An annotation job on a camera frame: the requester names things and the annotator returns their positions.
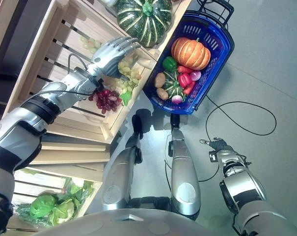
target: green bell pepper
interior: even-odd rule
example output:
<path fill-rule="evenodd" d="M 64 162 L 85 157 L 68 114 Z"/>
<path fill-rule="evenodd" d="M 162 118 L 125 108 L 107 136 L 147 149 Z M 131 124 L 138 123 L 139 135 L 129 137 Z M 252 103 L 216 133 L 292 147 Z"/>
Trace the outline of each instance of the green bell pepper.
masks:
<path fill-rule="evenodd" d="M 173 72 L 177 70 L 177 62 L 172 57 L 166 57 L 163 62 L 162 66 L 166 71 Z"/>

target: basket handle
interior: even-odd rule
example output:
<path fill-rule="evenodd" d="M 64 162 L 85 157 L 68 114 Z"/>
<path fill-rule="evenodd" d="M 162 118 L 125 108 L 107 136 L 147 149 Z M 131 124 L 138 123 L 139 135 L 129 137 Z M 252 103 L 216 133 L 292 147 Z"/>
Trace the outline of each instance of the basket handle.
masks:
<path fill-rule="evenodd" d="M 211 0 L 210 3 L 215 2 L 219 5 L 221 5 L 224 8 L 223 12 L 225 10 L 228 11 L 228 16 L 226 18 L 223 18 L 220 14 L 205 7 L 208 0 L 197 0 L 197 1 L 201 5 L 200 8 L 197 11 L 188 10 L 187 13 L 203 15 L 203 16 L 213 20 L 216 24 L 220 25 L 221 28 L 226 29 L 226 24 L 228 23 L 228 20 L 230 19 L 231 15 L 234 12 L 234 7 L 231 4 L 229 4 L 225 0 Z"/>

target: orange pumpkin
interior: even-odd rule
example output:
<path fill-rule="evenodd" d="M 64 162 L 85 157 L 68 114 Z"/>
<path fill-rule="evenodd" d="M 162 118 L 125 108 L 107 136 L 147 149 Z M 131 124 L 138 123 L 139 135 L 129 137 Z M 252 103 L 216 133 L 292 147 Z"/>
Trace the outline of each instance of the orange pumpkin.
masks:
<path fill-rule="evenodd" d="M 208 48 L 188 38 L 177 38 L 171 46 L 171 54 L 179 64 L 192 70 L 204 69 L 211 59 Z"/>

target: red bell pepper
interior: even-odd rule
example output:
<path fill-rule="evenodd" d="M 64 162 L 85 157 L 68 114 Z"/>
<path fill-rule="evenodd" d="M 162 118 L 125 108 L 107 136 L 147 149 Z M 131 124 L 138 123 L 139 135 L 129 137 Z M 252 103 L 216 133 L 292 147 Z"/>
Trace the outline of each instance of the red bell pepper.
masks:
<path fill-rule="evenodd" d="M 183 90 L 183 93 L 185 95 L 189 95 L 194 87 L 194 85 L 196 84 L 196 81 L 192 81 L 192 83 L 190 83 L 185 90 Z"/>
<path fill-rule="evenodd" d="M 179 73 L 191 73 L 193 70 L 191 70 L 190 68 L 187 68 L 185 66 L 179 65 L 178 66 L 178 72 Z"/>
<path fill-rule="evenodd" d="M 188 73 L 183 73 L 181 75 L 178 76 L 178 81 L 180 83 L 180 86 L 185 88 L 186 86 L 188 86 L 190 83 L 192 83 L 192 79 L 189 76 Z"/>

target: blue plastic shopping basket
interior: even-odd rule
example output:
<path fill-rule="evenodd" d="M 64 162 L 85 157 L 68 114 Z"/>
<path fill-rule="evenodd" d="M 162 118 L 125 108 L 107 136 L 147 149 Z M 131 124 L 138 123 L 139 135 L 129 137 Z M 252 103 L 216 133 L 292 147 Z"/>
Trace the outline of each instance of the blue plastic shopping basket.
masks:
<path fill-rule="evenodd" d="M 197 110 L 234 49 L 233 39 L 225 27 L 233 13 L 233 7 L 224 0 L 214 1 L 227 9 L 228 16 L 223 18 L 220 15 L 219 19 L 217 19 L 209 14 L 208 12 L 211 10 L 206 8 L 206 0 L 200 2 L 201 7 L 198 11 L 187 11 L 143 88 L 150 101 L 162 110 L 181 115 L 192 114 L 193 111 Z M 197 81 L 185 102 L 176 105 L 168 100 L 163 101 L 157 96 L 154 79 L 159 72 L 164 71 L 162 61 L 171 55 L 171 45 L 179 37 L 199 38 L 199 41 L 211 51 L 211 60 L 208 66 L 201 71 L 201 78 Z"/>

